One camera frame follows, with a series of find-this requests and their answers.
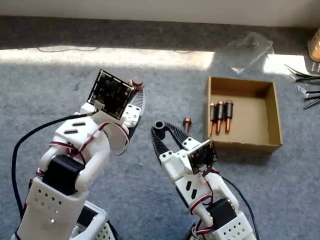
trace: black cable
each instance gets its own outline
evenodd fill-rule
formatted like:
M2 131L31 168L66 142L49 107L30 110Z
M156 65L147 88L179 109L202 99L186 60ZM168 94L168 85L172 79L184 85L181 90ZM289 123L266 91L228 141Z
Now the black cable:
M91 112L91 113L86 113L86 114L80 114L80 115L71 115L71 116L66 116L57 120L53 120L50 122L47 122L41 126L36 127L35 129L31 130L30 132L28 132L26 135L24 135L15 145L14 150L13 150L13 154L12 154L12 165L11 165L11 181L12 181L12 187L13 187L13 192L14 192L14 197L16 200L16 203L18 205L19 208L19 214L20 214L20 218L22 219L23 215L24 215L24 208L21 202L21 198L19 195L19 191L18 191L18 186L17 186L17 180L16 180L16 163L17 163L17 155L18 155L18 149L20 147L20 145L27 140L29 137L31 137L33 134L35 134L36 132L39 132L40 130L47 128L51 125L57 124L57 123L61 123L64 122L66 120L71 120L71 119L78 119L78 118L84 118L84 117L88 117L88 116L92 116L93 114L95 114L95 112Z
M256 224L256 219L255 219L254 213L252 212L252 209L251 209L248 201L246 200L245 196L242 194L242 192L239 190L239 188L237 188L236 185L234 185L230 180L226 179L224 176L221 176L221 177L223 180L225 180L227 183L229 183L232 187L234 187L234 189L239 193L240 197L243 199L244 203L248 207L251 218L252 218L252 222L253 222L256 240L260 240L259 231L258 231L258 227Z
M115 227L111 224L110 220L107 221L107 223L109 224L109 227L111 229L111 232L112 232L115 240L122 240L120 235L118 234L117 230L115 229Z

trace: open cardboard box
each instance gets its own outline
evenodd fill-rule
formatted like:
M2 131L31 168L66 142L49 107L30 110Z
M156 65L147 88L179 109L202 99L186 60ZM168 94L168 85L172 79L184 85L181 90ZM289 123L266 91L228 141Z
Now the open cardboard box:
M221 149L271 153L282 146L276 86L273 82L209 77L204 138L213 139ZM232 100L233 118L230 132L226 122L216 134L216 124L210 136L210 103Z

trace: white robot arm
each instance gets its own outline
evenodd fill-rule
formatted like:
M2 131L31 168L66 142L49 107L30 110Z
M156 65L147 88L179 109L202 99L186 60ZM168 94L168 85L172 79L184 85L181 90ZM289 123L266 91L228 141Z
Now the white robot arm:
M136 83L100 70L75 113L85 117L65 121L41 158L12 240L117 239L107 213L86 199L110 155L128 148L144 112L143 85Z
M172 152L162 142L168 131L181 150ZM160 165L192 215L200 219L185 239L256 240L239 202L219 173L212 140L200 143L178 127L157 121L151 139Z

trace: plastic bag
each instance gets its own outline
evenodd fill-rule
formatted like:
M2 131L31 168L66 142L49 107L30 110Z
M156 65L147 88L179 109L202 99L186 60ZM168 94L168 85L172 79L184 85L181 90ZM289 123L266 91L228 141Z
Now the plastic bag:
M257 32L251 32L218 48L215 58L240 75L270 51L273 53L273 42Z

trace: metal bolt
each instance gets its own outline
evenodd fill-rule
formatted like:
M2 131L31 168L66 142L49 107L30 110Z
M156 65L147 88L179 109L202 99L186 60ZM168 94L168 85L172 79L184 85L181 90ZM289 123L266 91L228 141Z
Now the metal bolt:
M191 122L191 118L190 117L186 117L184 120L183 120L183 127L184 127L184 131L186 133L189 132L189 129L190 129L190 126L191 126L192 122Z

